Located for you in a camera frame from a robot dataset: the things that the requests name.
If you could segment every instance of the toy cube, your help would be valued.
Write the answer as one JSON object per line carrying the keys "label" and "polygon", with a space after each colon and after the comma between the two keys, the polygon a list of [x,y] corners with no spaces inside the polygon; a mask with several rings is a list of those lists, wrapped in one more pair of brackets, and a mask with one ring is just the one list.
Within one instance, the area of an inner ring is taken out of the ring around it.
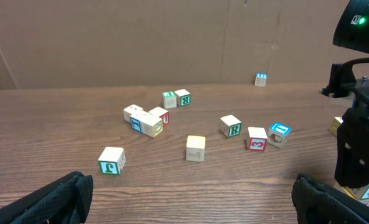
{"label": "toy cube", "polygon": [[335,136],[338,136],[338,128],[343,123],[341,117],[334,117],[331,125],[329,126],[329,131],[332,132]]}
{"label": "toy cube", "polygon": [[177,105],[187,106],[191,103],[191,94],[187,90],[177,90],[174,92],[177,98]]}
{"label": "toy cube", "polygon": [[345,187],[345,190],[348,190],[356,198],[356,200],[369,199],[369,184],[367,186],[359,187],[357,189]]}
{"label": "toy cube", "polygon": [[256,74],[255,86],[266,86],[267,75],[262,73]]}
{"label": "toy cube", "polygon": [[264,152],[267,146],[267,134],[264,128],[248,128],[249,137],[246,138],[246,148],[251,151]]}
{"label": "toy cube", "polygon": [[164,126],[169,124],[169,111],[163,108],[160,108],[160,107],[155,107],[154,109],[150,110],[148,113],[154,116],[157,116],[158,118],[161,118]]}
{"label": "toy cube", "polygon": [[175,108],[177,106],[176,94],[173,91],[163,92],[162,105],[165,109]]}
{"label": "toy cube", "polygon": [[120,147],[105,147],[98,158],[98,165],[103,174],[120,175],[125,163],[124,150]]}
{"label": "toy cube", "polygon": [[133,129],[153,138],[164,130],[162,119],[147,112],[132,114],[130,122]]}
{"label": "toy cube", "polygon": [[[345,187],[340,186],[338,182],[335,183],[334,188],[339,190],[341,193],[347,194],[349,197],[356,200],[356,198]],[[369,199],[358,200],[358,201],[369,207]]]}
{"label": "toy cube", "polygon": [[269,129],[268,142],[277,147],[284,147],[290,132],[291,127],[275,122]]}
{"label": "toy cube", "polygon": [[233,115],[220,118],[219,130],[228,138],[239,136],[241,133],[241,121]]}
{"label": "toy cube", "polygon": [[137,105],[131,105],[123,109],[123,118],[130,123],[130,116],[138,111],[142,111],[142,108]]}
{"label": "toy cube", "polygon": [[202,162],[205,155],[205,137],[188,136],[185,159],[188,161]]}

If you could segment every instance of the blue block face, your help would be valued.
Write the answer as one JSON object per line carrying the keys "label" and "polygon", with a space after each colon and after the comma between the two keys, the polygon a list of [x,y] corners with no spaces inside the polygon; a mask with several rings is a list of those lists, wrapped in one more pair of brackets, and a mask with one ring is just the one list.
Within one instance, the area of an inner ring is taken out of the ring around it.
{"label": "blue block face", "polygon": [[287,135],[289,134],[289,132],[291,132],[291,127],[277,123],[277,122],[271,125],[270,129],[282,135]]}
{"label": "blue block face", "polygon": [[138,132],[141,132],[141,123],[138,119],[130,118],[130,126]]}
{"label": "blue block face", "polygon": [[267,78],[267,75],[263,74],[263,73],[257,73],[256,77],[258,77],[258,78]]}

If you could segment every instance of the green light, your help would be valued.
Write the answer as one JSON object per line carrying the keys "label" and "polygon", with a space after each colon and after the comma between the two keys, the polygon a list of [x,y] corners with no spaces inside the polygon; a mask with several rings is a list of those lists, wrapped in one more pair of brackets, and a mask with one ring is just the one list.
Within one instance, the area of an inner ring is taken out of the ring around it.
{"label": "green light", "polygon": [[365,19],[364,17],[361,17],[360,20],[358,21],[358,24],[364,24],[367,21],[367,19]]}

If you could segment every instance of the wooden tabletop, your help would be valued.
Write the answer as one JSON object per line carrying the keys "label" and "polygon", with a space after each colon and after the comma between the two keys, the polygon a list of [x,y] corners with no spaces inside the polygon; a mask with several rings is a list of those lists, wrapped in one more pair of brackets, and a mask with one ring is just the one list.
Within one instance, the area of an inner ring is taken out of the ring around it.
{"label": "wooden tabletop", "polygon": [[[326,83],[129,86],[0,91],[0,208],[78,170],[94,179],[87,223],[296,223],[291,190],[300,172],[334,184],[336,138],[327,129],[346,108],[318,90]],[[169,109],[155,139],[132,130],[123,109],[149,111],[161,92],[185,88],[190,106]],[[242,121],[241,136],[218,130]],[[292,127],[287,145],[245,149],[247,127]],[[185,160],[188,135],[206,137],[204,162]],[[123,147],[120,176],[101,174],[106,146]]]}

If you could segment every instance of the beige wall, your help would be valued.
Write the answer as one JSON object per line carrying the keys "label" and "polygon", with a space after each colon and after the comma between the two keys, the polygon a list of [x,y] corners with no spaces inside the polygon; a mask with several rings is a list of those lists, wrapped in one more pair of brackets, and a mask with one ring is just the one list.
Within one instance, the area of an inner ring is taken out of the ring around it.
{"label": "beige wall", "polygon": [[[0,0],[18,88],[327,82],[366,54],[332,45],[347,0]],[[369,67],[356,67],[357,76]]]}

